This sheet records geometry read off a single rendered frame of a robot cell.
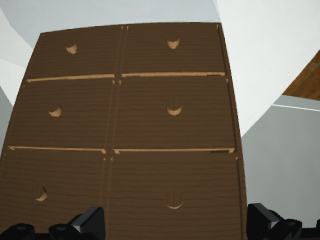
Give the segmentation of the brown wooden drawer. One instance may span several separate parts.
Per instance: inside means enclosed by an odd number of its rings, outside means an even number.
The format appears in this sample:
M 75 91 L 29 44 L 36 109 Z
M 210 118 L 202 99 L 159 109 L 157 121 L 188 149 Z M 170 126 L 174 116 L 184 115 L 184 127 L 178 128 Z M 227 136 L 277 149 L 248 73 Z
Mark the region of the brown wooden drawer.
M 113 149 L 116 154 L 233 152 L 226 79 L 121 80 Z
M 18 223 L 35 233 L 101 207 L 105 160 L 6 154 L 0 180 L 0 227 Z M 31 187 L 32 186 L 32 187 Z
M 113 89 L 113 81 L 24 86 L 8 147 L 106 153 Z
M 162 75 L 224 76 L 217 25 L 128 26 L 122 77 Z
M 44 34 L 27 81 L 115 77 L 121 36 L 122 27 Z
M 241 240 L 236 157 L 113 158 L 107 240 Z

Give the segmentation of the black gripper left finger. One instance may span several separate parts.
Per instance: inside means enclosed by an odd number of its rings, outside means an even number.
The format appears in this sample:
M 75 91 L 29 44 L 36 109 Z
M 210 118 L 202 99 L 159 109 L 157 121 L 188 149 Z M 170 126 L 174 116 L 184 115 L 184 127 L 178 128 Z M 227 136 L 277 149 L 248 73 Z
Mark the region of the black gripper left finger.
M 49 233 L 35 233 L 34 226 L 19 223 L 1 233 L 0 240 L 105 240 L 105 236 L 104 209 L 91 206 L 67 224 L 49 227 Z

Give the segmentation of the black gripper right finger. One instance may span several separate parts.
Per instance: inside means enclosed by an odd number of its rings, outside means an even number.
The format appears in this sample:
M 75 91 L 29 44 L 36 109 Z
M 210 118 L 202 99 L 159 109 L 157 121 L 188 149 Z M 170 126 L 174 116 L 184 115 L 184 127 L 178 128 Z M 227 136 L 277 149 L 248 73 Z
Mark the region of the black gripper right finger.
M 320 219 L 315 228 L 302 228 L 301 221 L 284 219 L 261 203 L 252 203 L 247 207 L 246 234 L 248 240 L 320 240 Z

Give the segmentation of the brown wooden chest of drawers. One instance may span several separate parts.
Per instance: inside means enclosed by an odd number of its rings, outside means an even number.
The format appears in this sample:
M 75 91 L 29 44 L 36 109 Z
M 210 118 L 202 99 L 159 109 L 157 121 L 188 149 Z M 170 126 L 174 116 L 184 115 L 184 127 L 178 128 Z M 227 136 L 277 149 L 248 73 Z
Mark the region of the brown wooden chest of drawers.
M 127 38 L 128 26 L 139 26 L 139 25 L 169 25 L 169 24 L 207 24 L 207 25 L 217 25 L 218 34 L 220 38 L 225 75 L 226 76 L 134 76 L 134 77 L 122 77 L 122 67 L 124 60 L 124 50 L 125 42 Z M 38 82 L 28 82 L 27 77 L 31 69 L 33 60 L 37 53 L 40 42 L 44 34 L 85 30 L 85 29 L 95 29 L 95 28 L 107 28 L 107 27 L 122 27 L 122 36 L 118 54 L 118 61 L 116 67 L 115 77 L 106 78 L 85 78 L 85 79 L 68 79 L 68 80 L 52 80 L 52 81 L 38 81 Z M 155 80 L 155 79 L 226 79 L 228 86 L 228 94 L 231 108 L 232 124 L 234 130 L 234 143 L 235 149 L 233 152 L 236 153 L 194 153 L 194 154 L 116 154 L 114 151 L 114 138 L 115 138 L 115 128 L 116 128 L 116 118 L 118 109 L 118 100 L 120 92 L 121 80 Z M 24 89 L 27 85 L 41 85 L 41 84 L 56 84 L 56 83 L 74 83 L 74 82 L 94 82 L 94 81 L 113 81 L 114 89 L 112 96 L 108 138 L 106 153 L 69 153 L 69 152 L 42 152 L 42 151 L 21 151 L 12 150 L 8 147 L 8 142 L 17 112 L 17 108 L 20 102 L 20 98 Z M 240 221 L 241 221 L 241 240 L 248 240 L 246 234 L 246 222 L 247 222 L 247 195 L 246 195 L 246 183 L 245 183 L 245 171 L 244 171 L 244 161 L 243 161 L 243 151 L 241 143 L 240 126 L 236 105 L 236 98 L 231 74 L 231 68 L 229 63 L 229 57 L 223 32 L 223 27 L 221 22 L 154 22 L 154 23 L 132 23 L 132 24 L 116 24 L 116 25 L 103 25 L 103 26 L 92 26 L 92 27 L 82 27 L 73 28 L 65 30 L 57 30 L 50 32 L 40 33 L 37 43 L 34 47 L 32 55 L 30 57 L 29 63 L 27 65 L 25 74 L 23 76 L 14 107 L 9 120 L 8 128 L 6 131 L 2 152 L 0 156 L 0 180 L 4 164 L 4 159 L 6 154 L 16 154 L 16 155 L 33 155 L 33 156 L 53 156 L 53 157 L 79 157 L 79 158 L 103 158 L 105 160 L 104 167 L 104 178 L 103 178 L 103 191 L 102 191 L 102 204 L 101 207 L 104 209 L 105 218 L 105 230 L 107 240 L 108 231 L 108 213 L 109 213 L 109 198 L 110 198 L 110 184 L 111 184 L 111 168 L 112 159 L 191 159 L 191 158 L 233 158 L 236 157 L 237 160 L 237 175 L 238 175 L 238 188 L 239 188 L 239 202 L 240 202 Z

